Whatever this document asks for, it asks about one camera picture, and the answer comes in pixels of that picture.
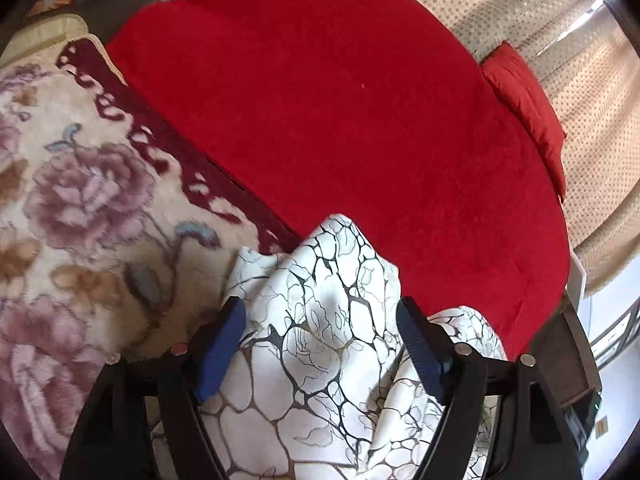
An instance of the polka dot curtain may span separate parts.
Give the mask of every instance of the polka dot curtain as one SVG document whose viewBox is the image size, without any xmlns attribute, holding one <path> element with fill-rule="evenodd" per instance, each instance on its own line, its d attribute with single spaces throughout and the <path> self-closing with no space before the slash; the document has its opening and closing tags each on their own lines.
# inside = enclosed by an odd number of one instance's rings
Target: polka dot curtain
<svg viewBox="0 0 640 480">
<path fill-rule="evenodd" d="M 539 78 L 567 133 L 569 240 L 598 291 L 640 253 L 638 55 L 598 0 L 417 1 L 478 62 L 508 40 Z"/>
</svg>

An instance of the white patterned cloth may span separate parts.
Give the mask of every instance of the white patterned cloth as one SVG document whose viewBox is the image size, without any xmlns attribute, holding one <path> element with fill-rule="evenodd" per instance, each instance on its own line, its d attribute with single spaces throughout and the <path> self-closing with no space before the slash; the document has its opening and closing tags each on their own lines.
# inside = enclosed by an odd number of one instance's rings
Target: white patterned cloth
<svg viewBox="0 0 640 480">
<path fill-rule="evenodd" d="M 244 299 L 248 326 L 202 418 L 231 480 L 413 477 L 442 407 L 422 388 L 398 333 L 398 269 L 351 220 L 331 216 L 293 254 L 241 250 L 229 296 Z M 454 341 L 504 359 L 476 311 L 449 309 L 432 321 Z M 491 414 L 465 479 L 482 475 Z M 176 478 L 162 424 L 153 444 L 162 476 Z"/>
</svg>

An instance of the cloth fold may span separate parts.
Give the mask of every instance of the cloth fold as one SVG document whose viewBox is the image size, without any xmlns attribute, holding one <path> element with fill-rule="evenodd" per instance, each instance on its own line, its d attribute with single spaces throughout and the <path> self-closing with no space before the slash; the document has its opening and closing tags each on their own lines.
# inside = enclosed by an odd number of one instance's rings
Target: cloth fold
<svg viewBox="0 0 640 480">
<path fill-rule="evenodd" d="M 325 220 L 292 254 L 239 251 L 225 297 L 248 324 L 204 425 L 232 480 L 410 479 L 442 416 L 396 326 L 398 269 L 345 216 Z M 504 359 L 474 310 L 432 318 L 453 341 Z M 465 479 L 480 478 L 495 399 L 488 399 Z M 162 476 L 173 479 L 162 424 Z"/>
</svg>

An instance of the black line pattern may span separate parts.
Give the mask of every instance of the black line pattern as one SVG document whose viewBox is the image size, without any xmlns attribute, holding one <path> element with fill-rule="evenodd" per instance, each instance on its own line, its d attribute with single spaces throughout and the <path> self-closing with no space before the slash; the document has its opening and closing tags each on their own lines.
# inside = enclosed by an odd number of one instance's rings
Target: black line pattern
<svg viewBox="0 0 640 480">
<path fill-rule="evenodd" d="M 249 323 L 221 392 L 202 409 L 231 480 L 411 479 L 442 407 L 422 388 L 396 327 L 398 270 L 345 216 L 329 217 L 293 254 L 241 250 L 226 296 Z M 474 310 L 432 319 L 455 341 L 504 358 Z M 487 405 L 465 478 L 480 478 Z M 154 449 L 175 478 L 162 425 Z"/>
</svg>

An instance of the blue gripper pad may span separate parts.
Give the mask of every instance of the blue gripper pad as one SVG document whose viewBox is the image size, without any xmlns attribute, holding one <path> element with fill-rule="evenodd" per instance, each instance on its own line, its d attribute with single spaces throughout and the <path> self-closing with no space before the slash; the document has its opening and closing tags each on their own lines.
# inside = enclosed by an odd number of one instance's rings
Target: blue gripper pad
<svg viewBox="0 0 640 480">
<path fill-rule="evenodd" d="M 214 323 L 220 323 L 219 331 L 198 362 L 199 377 L 194 394 L 200 404 L 218 392 L 231 358 L 238 350 L 246 324 L 246 309 L 242 300 L 230 298 Z"/>
<path fill-rule="evenodd" d="M 443 356 L 442 352 L 440 352 L 441 358 L 438 359 L 436 352 L 427 341 L 427 337 L 434 335 L 436 340 L 433 342 L 437 344 L 442 342 L 442 336 L 447 339 L 449 336 L 442 327 L 429 323 L 420 311 L 418 311 L 419 319 L 414 319 L 409 312 L 409 308 L 412 306 L 415 304 L 410 298 L 403 298 L 398 302 L 396 310 L 398 330 L 424 390 L 443 404 L 447 395 L 444 377 L 450 371 L 453 359 L 446 355 Z"/>
</svg>

